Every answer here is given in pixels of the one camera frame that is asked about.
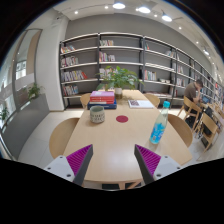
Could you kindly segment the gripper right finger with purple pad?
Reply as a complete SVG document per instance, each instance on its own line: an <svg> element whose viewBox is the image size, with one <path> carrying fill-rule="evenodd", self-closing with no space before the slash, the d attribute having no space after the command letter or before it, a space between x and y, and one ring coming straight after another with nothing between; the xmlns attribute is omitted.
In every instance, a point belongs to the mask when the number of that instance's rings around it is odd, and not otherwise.
<svg viewBox="0 0 224 224"><path fill-rule="evenodd" d="M134 155L139 164L145 184L150 184L181 170L181 166L170 156L159 156L155 152L140 145L135 145Z"/></svg>

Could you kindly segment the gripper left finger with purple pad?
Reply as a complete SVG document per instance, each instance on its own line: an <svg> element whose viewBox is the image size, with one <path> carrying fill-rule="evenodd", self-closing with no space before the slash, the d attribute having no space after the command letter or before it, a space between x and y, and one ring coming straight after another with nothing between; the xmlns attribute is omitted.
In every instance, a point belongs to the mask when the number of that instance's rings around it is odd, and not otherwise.
<svg viewBox="0 0 224 224"><path fill-rule="evenodd" d="M93 156L93 145L87 145L68 156L59 155L44 170L81 186Z"/></svg>

